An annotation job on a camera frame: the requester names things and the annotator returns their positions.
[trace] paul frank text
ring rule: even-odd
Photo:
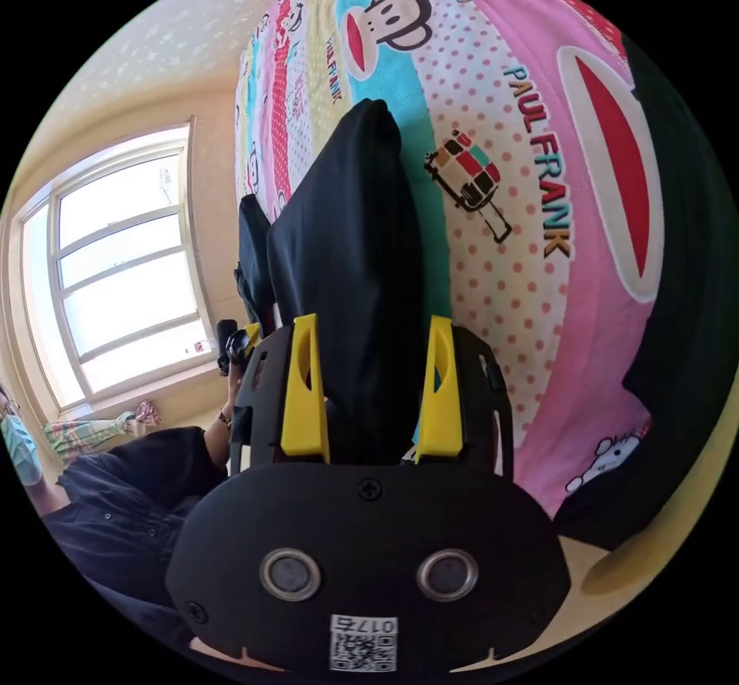
[[[329,37],[326,40],[326,67],[329,70],[329,91],[333,104],[341,99],[341,85],[339,84],[339,69],[336,67],[336,55],[333,51],[333,40]]]
[[[572,207],[570,191],[563,178],[564,159],[560,143],[553,131],[538,131],[547,125],[549,112],[525,66],[507,69],[503,74],[508,78],[508,86],[517,100],[523,124],[529,133],[529,143],[536,154],[534,163],[539,172],[541,209],[544,213],[544,258],[560,252],[568,259],[573,259]]]

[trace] eyeglasses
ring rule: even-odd
[[[20,416],[21,415],[21,407],[19,404],[17,404],[14,400],[9,400],[5,406],[0,409],[0,414],[5,416]]]

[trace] window pane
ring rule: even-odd
[[[60,261],[62,287],[72,287],[119,264],[181,243],[178,216],[167,216],[113,233],[77,249]]]
[[[122,383],[211,351],[201,321],[147,336],[82,365],[94,391]]]
[[[65,299],[64,307],[80,356],[123,336],[197,312],[184,252],[82,287]]]
[[[70,192],[59,207],[59,247],[118,221],[177,205],[178,164],[178,155],[143,162]]]
[[[48,205],[23,227],[23,285],[25,308],[38,360],[57,403],[63,408],[84,397],[72,371],[56,322],[52,291],[48,281]]]

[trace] watch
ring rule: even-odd
[[[225,416],[223,415],[223,411],[222,411],[222,410],[218,411],[218,420],[219,420],[219,421],[220,421],[220,422],[221,422],[221,423],[222,423],[222,424],[223,424],[223,425],[224,425],[224,426],[225,426],[225,427],[226,427],[227,429],[230,429],[230,428],[231,428],[231,424],[233,423],[233,421],[229,421],[229,420],[228,420],[228,419],[227,419],[227,418],[226,418],[226,417],[225,417]]]

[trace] window frame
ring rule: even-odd
[[[183,359],[168,365],[161,367],[151,372],[144,373],[137,377],[124,380],[120,383],[116,383],[108,388],[99,391],[93,391],[89,385],[85,373],[82,369],[82,365],[88,361],[91,361],[97,356],[110,352],[121,346],[133,343],[147,336],[153,336],[157,333],[161,333],[177,326],[182,326],[187,323],[193,323],[201,321],[203,328],[206,332],[206,338],[210,341],[211,345],[216,342],[215,332],[212,326],[212,316],[209,310],[208,302],[205,298],[204,288],[202,284],[202,274],[199,267],[199,258],[197,256],[197,247],[195,236],[193,233],[192,224],[192,186],[191,180],[191,159],[192,159],[192,138],[194,131],[194,118],[190,119],[187,125],[177,125],[170,129],[172,132],[176,132],[178,129],[181,130],[182,134],[179,138],[170,139],[159,142],[149,142],[145,140],[147,137],[157,135],[158,132],[150,132],[144,135],[140,135],[138,138],[130,139],[122,144],[115,144],[107,149],[104,149],[99,154],[74,165],[74,173],[69,175],[69,170],[65,173],[62,181],[55,184],[52,183],[47,185],[42,191],[41,195],[36,195],[34,199],[21,210],[18,214],[18,223],[20,228],[20,252],[24,251],[25,243],[25,226],[28,220],[35,215],[44,206],[48,205],[48,223],[47,223],[47,237],[46,237],[46,263],[48,267],[48,281],[51,289],[52,305],[54,308],[55,319],[59,328],[59,333],[62,337],[62,344],[64,346],[66,355],[69,359],[72,371],[77,379],[80,389],[82,390],[83,397],[68,405],[61,405],[59,399],[56,396],[56,392],[52,387],[49,376],[46,373],[44,360],[41,358],[38,346],[36,344],[35,330],[32,328],[29,308],[28,308],[28,293],[25,287],[25,271],[23,256],[20,256],[20,284],[21,284],[21,295],[23,305],[23,315],[25,317],[25,327],[27,333],[30,336],[31,345],[33,348],[34,357],[38,364],[39,370],[43,375],[45,385],[48,388],[48,394],[51,397],[55,408],[58,410],[59,415],[62,416],[66,413],[76,411],[82,406],[89,406],[93,403],[100,403],[106,400],[114,399],[121,396],[124,393],[130,393],[131,391],[142,388],[143,386],[151,383],[156,383],[160,380],[171,378],[181,373],[192,370],[193,368],[201,367],[207,363],[215,361],[215,353],[211,349],[208,352],[204,352],[202,355],[193,356],[189,359]],[[141,140],[140,145],[136,145],[137,140]],[[115,153],[115,149],[119,146],[125,147],[124,151]],[[106,177],[107,175],[115,172],[120,172],[123,169],[142,164],[144,162],[151,162],[157,159],[165,159],[167,157],[176,156],[178,157],[178,194],[179,199],[176,204],[167,206],[147,213],[138,214],[132,216],[123,221],[116,222],[110,226],[106,226],[104,229],[91,232],[86,236],[83,236],[76,242],[69,244],[64,247],[59,246],[59,214],[62,200],[72,192],[80,189],[84,185],[94,182],[97,179]],[[80,282],[75,283],[69,287],[62,285],[62,273],[61,273],[61,261],[65,256],[76,252],[85,246],[99,241],[101,239],[112,236],[115,233],[124,231],[132,228],[133,226],[146,223],[148,221],[165,218],[167,216],[178,217],[180,244],[178,246],[169,247],[163,249],[160,252],[153,254],[147,254],[144,256],[136,257],[130,262],[124,262],[121,265],[114,266],[99,272],[93,276],[85,278]],[[181,316],[177,319],[170,319],[164,323],[156,326],[150,326],[146,329],[139,330],[127,336],[119,339],[114,339],[111,342],[106,343],[96,349],[91,349],[82,355],[78,353],[74,339],[72,337],[72,331],[69,326],[69,321],[64,308],[64,298],[68,297],[77,289],[81,289],[84,286],[91,285],[94,282],[99,282],[106,279],[118,272],[124,272],[127,269],[131,269],[138,265],[146,262],[156,261],[164,256],[170,256],[175,253],[184,252],[187,260],[187,266],[190,275],[190,283],[192,285],[192,291],[195,296],[196,312],[187,316]]]

